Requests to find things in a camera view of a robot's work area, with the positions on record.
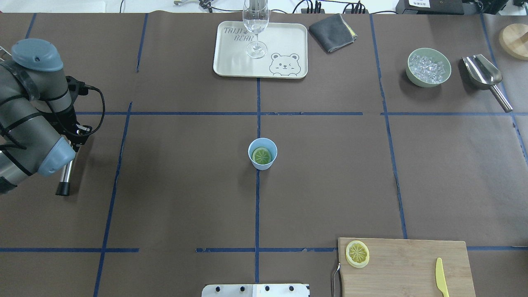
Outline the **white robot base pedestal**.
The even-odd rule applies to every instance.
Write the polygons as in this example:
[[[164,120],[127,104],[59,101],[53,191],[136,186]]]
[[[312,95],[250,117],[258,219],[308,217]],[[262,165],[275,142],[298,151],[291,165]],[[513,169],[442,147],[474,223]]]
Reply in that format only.
[[[202,297],[309,297],[309,285],[302,283],[210,284]]]

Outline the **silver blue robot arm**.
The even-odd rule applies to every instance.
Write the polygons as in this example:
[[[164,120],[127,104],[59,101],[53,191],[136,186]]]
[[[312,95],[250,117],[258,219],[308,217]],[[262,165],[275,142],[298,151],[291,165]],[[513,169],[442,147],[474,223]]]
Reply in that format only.
[[[13,45],[1,60],[1,193],[26,178],[62,171],[56,194],[70,194],[70,176],[79,148],[95,129],[77,120],[74,102],[92,86],[67,76],[56,47],[42,39]]]

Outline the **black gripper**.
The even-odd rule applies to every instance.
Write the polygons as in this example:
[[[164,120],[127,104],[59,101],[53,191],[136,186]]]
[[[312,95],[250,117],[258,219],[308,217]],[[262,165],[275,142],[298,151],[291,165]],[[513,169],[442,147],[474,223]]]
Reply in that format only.
[[[87,96],[89,89],[84,82],[78,81],[72,76],[66,76],[68,83],[68,93],[71,96],[71,104],[66,110],[62,111],[62,135],[64,135],[71,143],[75,153],[78,153],[80,148],[85,145],[88,139],[88,134],[92,127],[81,125],[77,120],[77,113],[74,109],[74,103],[78,96]]]

